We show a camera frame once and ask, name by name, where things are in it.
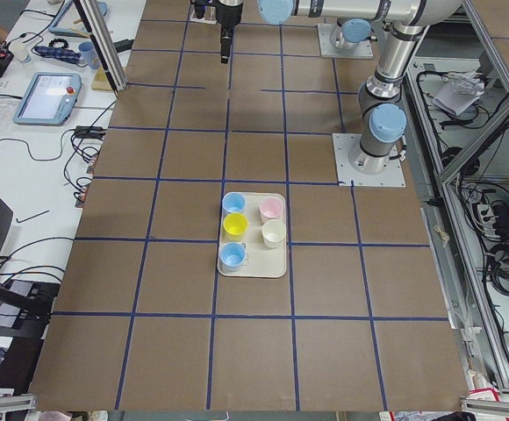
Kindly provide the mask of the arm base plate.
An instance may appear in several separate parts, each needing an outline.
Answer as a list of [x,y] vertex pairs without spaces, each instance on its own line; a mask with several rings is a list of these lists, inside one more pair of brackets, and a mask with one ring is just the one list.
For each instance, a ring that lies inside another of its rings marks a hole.
[[318,24],[321,57],[370,60],[373,58],[368,21],[349,19],[343,23]]
[[404,188],[403,158],[395,144],[384,157],[361,149],[361,134],[334,133],[333,152],[338,184],[346,187]]

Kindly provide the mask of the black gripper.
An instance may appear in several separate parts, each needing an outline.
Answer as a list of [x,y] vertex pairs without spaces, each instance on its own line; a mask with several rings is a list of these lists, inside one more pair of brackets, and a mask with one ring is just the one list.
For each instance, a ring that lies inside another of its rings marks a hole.
[[207,24],[222,25],[220,31],[220,62],[227,64],[233,46],[233,32],[241,21],[242,0],[194,0],[192,19]]

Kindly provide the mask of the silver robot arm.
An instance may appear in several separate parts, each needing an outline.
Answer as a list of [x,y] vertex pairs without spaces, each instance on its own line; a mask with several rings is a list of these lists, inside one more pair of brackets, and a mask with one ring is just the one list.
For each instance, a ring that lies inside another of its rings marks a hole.
[[336,18],[340,23],[336,32],[352,44],[360,40],[354,26],[358,18],[391,24],[374,74],[359,91],[365,131],[348,158],[363,174],[383,172],[406,127],[404,112],[391,101],[400,93],[423,32],[448,15],[445,9],[434,1],[259,1],[257,9],[270,25],[283,24],[292,16]]
[[365,19],[338,18],[329,35],[329,41],[337,49],[348,50],[367,40],[371,32],[371,24]]

